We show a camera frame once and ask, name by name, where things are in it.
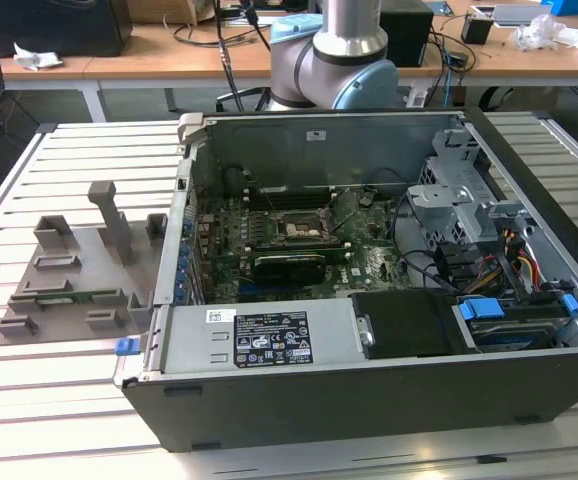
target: black box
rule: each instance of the black box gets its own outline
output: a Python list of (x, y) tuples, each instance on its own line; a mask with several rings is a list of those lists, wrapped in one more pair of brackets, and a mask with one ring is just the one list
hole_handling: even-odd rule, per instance
[(465, 18), (460, 38), (471, 45), (484, 45), (487, 42), (491, 25), (493, 25), (493, 20), (490, 18), (469, 16)]
[(384, 0), (380, 26), (389, 35), (387, 59), (396, 67), (419, 67), (425, 56), (433, 10), (422, 0)]
[(127, 0), (0, 0), (0, 55), (32, 52), (114, 57), (131, 36)]

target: circuit board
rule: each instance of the circuit board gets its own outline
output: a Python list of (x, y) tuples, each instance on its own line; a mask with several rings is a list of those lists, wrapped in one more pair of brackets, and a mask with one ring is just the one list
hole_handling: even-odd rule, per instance
[[(247, 198), (200, 202), (200, 248), (209, 303), (344, 298), (359, 291), (411, 287), (387, 238), (393, 201), (373, 201), (362, 190), (345, 190), (331, 207), (325, 203), (317, 209), (304, 208), (300, 202), (297, 205), (302, 208), (251, 210)], [(314, 217), (328, 229), (318, 230)], [(302, 247), (300, 242), (305, 239), (309, 245)], [(252, 275), (253, 259), (264, 255), (277, 258), (285, 252), (324, 258), (322, 281), (307, 286), (258, 285)]]

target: black plastic cover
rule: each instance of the black plastic cover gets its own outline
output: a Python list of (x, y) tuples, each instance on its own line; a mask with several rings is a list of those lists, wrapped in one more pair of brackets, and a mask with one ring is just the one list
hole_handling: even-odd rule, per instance
[(351, 295), (358, 317), (371, 325), (369, 359), (467, 353), (452, 312), (451, 295), (433, 290), (393, 290)]

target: blue tab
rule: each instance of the blue tab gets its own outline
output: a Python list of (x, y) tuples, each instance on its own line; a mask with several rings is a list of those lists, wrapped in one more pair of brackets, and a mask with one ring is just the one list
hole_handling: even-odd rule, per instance
[(572, 294), (567, 293), (562, 297), (562, 303), (565, 304), (569, 313), (573, 315), (574, 313), (578, 313), (578, 300)]
[(466, 321), (473, 320), (475, 318), (476, 315), (471, 311), (471, 308), (469, 308), (469, 305), (466, 303), (461, 303), (458, 305), (458, 308), (460, 309), (460, 313), (462, 313), (462, 316)]
[(120, 338), (116, 342), (116, 355), (127, 357), (129, 355), (140, 355), (140, 340), (137, 338)]
[(505, 312), (497, 298), (470, 298), (465, 300), (459, 308), (465, 320), (505, 316)]

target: wooden desk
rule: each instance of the wooden desk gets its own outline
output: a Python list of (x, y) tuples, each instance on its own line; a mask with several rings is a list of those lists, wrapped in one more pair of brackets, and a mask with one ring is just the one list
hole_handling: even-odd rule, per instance
[[(248, 30), (229, 27), (224, 30), (224, 35), (237, 35)], [(200, 42), (215, 41), (216, 29), (208, 25), (197, 27), (192, 39)], [(251, 45), (230, 47), (229, 56), (235, 77), (271, 77), (271, 59), (260, 41)], [(437, 67), (400, 69), (403, 77), (434, 76), (438, 73)], [(87, 79), (218, 79), (226, 86), (224, 75), (218, 49), (179, 43), (162, 25), (136, 25), (122, 56), (94, 58), (85, 69)]]
[[(456, 15), (464, 15), (475, 0), (448, 1)], [(527, 0), (504, 1), (528, 3)], [(434, 19), (437, 31), (441, 31), (442, 24), (448, 18)], [(558, 17), (558, 20), (578, 28), (578, 16)], [(459, 38), (462, 25), (462, 19), (452, 20), (442, 33)], [(225, 29), (225, 35), (246, 30), (229, 27)], [(464, 86), (578, 86), (578, 50), (560, 46), (557, 51), (521, 52), (508, 41), (511, 33), (512, 29), (492, 27), (486, 45), (472, 46), (478, 60), (476, 67), (465, 76)], [(192, 38), (197, 41), (215, 40), (215, 29), (210, 25), (198, 27)], [(447, 41), (447, 48), (464, 50), (450, 40)], [(229, 53), (238, 88), (270, 84), (269, 54), (259, 41), (232, 47)], [(399, 69), (400, 84), (412, 87), (410, 99), (424, 97), (441, 70), (440, 55), (435, 47), (430, 46), (422, 67)], [(66, 58), (64, 67), (40, 72), (26, 71), (13, 60), (3, 60), (3, 72), (10, 89), (80, 90), (96, 122), (105, 122), (108, 118), (102, 95), (105, 89), (165, 89), (171, 110), (175, 108), (174, 88), (219, 87), (228, 91), (218, 50), (176, 42), (162, 25), (136, 25), (120, 57)]]
[[(528, 4), (522, 0), (504, 0), (504, 3)], [(456, 15), (464, 15), (472, 4), (480, 2), (469, 0), (449, 0)], [(578, 28), (578, 15), (569, 17), (555, 17), (557, 21), (572, 28)], [(455, 19), (447, 23), (444, 30), (442, 24), (448, 17), (434, 17), (434, 28), (460, 39), (460, 32), (464, 24), (463, 19)], [(559, 45), (557, 50), (542, 49), (521, 52), (509, 41), (513, 29), (497, 28), (493, 26), (489, 32), (487, 43), (482, 46), (470, 45), (477, 55), (474, 69), (465, 77), (464, 85), (535, 85), (535, 86), (569, 86), (578, 85), (578, 49)], [(447, 40), (447, 49), (467, 52), (463, 47)], [(438, 49), (429, 46), (425, 55), (425, 62), (430, 68), (441, 67)]]

